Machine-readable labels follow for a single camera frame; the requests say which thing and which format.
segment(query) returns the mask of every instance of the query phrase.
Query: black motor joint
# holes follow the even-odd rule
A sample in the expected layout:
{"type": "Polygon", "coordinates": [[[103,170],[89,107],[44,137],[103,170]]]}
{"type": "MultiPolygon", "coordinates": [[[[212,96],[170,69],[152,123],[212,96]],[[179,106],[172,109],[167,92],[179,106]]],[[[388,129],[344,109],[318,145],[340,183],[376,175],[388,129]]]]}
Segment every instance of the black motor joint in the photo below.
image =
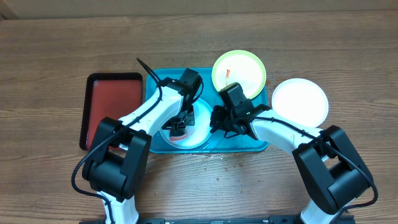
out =
{"type": "Polygon", "coordinates": [[[266,105],[254,107],[252,101],[247,99],[243,93],[242,86],[239,83],[232,83],[218,92],[224,102],[224,106],[216,105],[213,108],[210,118],[211,133],[217,130],[225,131],[225,138],[245,135],[257,140],[251,130],[249,119],[269,110],[266,105]]]}
{"type": "MultiPolygon", "coordinates": [[[[102,119],[90,150],[123,127],[120,121],[109,117],[102,119]]],[[[143,181],[151,140],[152,136],[145,131],[127,129],[125,134],[121,134],[108,144],[103,144],[86,160],[82,172],[83,178],[90,182],[93,190],[106,192],[118,202],[130,199],[143,181]],[[129,148],[124,158],[109,151],[110,146],[120,144],[129,148]]]]}
{"type": "Polygon", "coordinates": [[[162,129],[170,130],[170,136],[177,137],[184,135],[186,126],[195,125],[193,103],[196,100],[195,95],[202,84],[203,80],[199,73],[189,68],[184,71],[178,80],[165,78],[161,81],[162,86],[172,88],[183,96],[183,102],[179,114],[169,119],[162,126],[162,129]]]}

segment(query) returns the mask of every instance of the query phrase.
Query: wood grain surface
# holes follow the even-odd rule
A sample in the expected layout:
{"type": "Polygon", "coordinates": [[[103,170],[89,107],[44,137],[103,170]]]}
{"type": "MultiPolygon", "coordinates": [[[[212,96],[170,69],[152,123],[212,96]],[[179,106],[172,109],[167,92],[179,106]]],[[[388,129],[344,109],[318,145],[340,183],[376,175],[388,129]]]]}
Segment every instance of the wood grain surface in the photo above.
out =
{"type": "MultiPolygon", "coordinates": [[[[94,72],[211,67],[248,50],[267,68],[267,92],[289,78],[320,85],[322,124],[343,128],[373,173],[379,201],[358,223],[398,219],[398,12],[298,12],[0,21],[0,223],[78,223],[104,217],[76,193],[86,78],[94,72]]],[[[77,184],[89,185],[80,175],[77,184]]],[[[356,202],[370,200],[368,190],[356,202]]],[[[143,217],[295,214],[309,201],[291,156],[154,155],[136,195],[143,217]]]]}
{"type": "Polygon", "coordinates": [[[7,19],[398,9],[398,0],[0,0],[7,19]]]}

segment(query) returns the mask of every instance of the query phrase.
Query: black cable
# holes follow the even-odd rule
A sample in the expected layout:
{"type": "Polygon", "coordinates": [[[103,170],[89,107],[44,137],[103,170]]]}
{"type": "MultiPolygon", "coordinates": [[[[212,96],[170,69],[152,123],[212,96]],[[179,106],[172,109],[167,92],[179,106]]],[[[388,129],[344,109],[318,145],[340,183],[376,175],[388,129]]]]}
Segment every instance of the black cable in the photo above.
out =
{"type": "Polygon", "coordinates": [[[304,130],[301,130],[297,127],[295,127],[294,125],[286,122],[286,121],[282,121],[280,119],[275,119],[275,118],[262,118],[262,117],[251,117],[250,119],[260,119],[260,120],[264,120],[264,121],[272,121],[272,122],[278,122],[280,124],[283,124],[295,131],[297,131],[300,134],[303,134],[306,137],[309,137],[313,140],[316,140],[317,142],[319,142],[320,144],[322,144],[323,146],[327,147],[328,149],[332,150],[335,154],[337,154],[337,156],[339,156],[339,158],[341,158],[342,160],[344,160],[345,162],[349,163],[351,166],[353,166],[363,177],[365,177],[365,179],[368,181],[369,185],[372,187],[373,190],[373,199],[366,202],[366,203],[359,203],[359,204],[354,204],[354,205],[347,205],[344,206],[336,215],[335,217],[331,220],[330,223],[334,223],[335,221],[337,221],[337,219],[339,219],[339,217],[341,216],[341,214],[343,214],[343,212],[346,212],[348,209],[352,209],[352,208],[361,208],[361,207],[367,207],[370,206],[374,203],[376,203],[378,197],[379,197],[379,192],[377,191],[376,185],[374,184],[374,182],[371,180],[370,177],[368,177],[353,161],[349,160],[347,157],[345,157],[344,155],[342,155],[341,152],[339,152],[337,149],[335,149],[334,147],[332,147],[331,145],[325,143],[324,141],[322,141],[320,138],[315,137],[309,133],[306,133],[304,130]]]}
{"type": "Polygon", "coordinates": [[[199,95],[197,95],[197,97],[193,99],[192,104],[194,102],[196,102],[199,99],[200,95],[203,93],[203,89],[205,88],[205,84],[204,84],[203,80],[201,81],[200,86],[201,86],[201,90],[199,92],[199,95]]]}
{"type": "Polygon", "coordinates": [[[75,169],[72,172],[72,187],[73,189],[75,189],[78,193],[81,193],[83,195],[87,195],[87,196],[91,196],[91,197],[98,197],[102,200],[105,201],[105,205],[108,206],[108,210],[109,210],[109,219],[111,220],[111,224],[115,224],[114,218],[113,218],[113,213],[112,213],[112,206],[111,206],[111,202],[104,196],[100,195],[100,194],[96,194],[96,193],[91,193],[85,190],[80,189],[79,187],[77,187],[76,185],[76,175],[77,172],[79,171],[80,167],[86,162],[87,158],[89,158],[94,152],[96,152],[101,146],[105,145],[105,144],[109,144],[111,141],[115,140],[120,134],[122,134],[123,132],[125,132],[127,129],[130,128],[130,126],[132,126],[133,124],[135,124],[136,122],[138,122],[141,118],[143,118],[147,113],[149,113],[151,110],[153,110],[158,104],[159,102],[162,100],[162,88],[159,85],[159,77],[154,73],[154,71],[152,69],[150,69],[144,62],[142,62],[142,60],[140,60],[139,58],[137,58],[137,61],[142,65],[142,67],[144,67],[144,69],[148,72],[148,74],[154,79],[157,87],[159,88],[159,97],[158,99],[156,99],[156,102],[150,106],[147,110],[145,110],[141,115],[139,115],[138,117],[136,117],[133,121],[131,121],[130,123],[128,123],[127,125],[125,125],[123,128],[121,128],[120,130],[116,131],[115,133],[113,133],[112,135],[110,135],[108,138],[106,138],[103,142],[101,142],[99,145],[97,145],[94,149],[90,150],[90,152],[88,154],[86,154],[85,157],[83,157],[81,159],[81,161],[76,165],[75,169]]]}

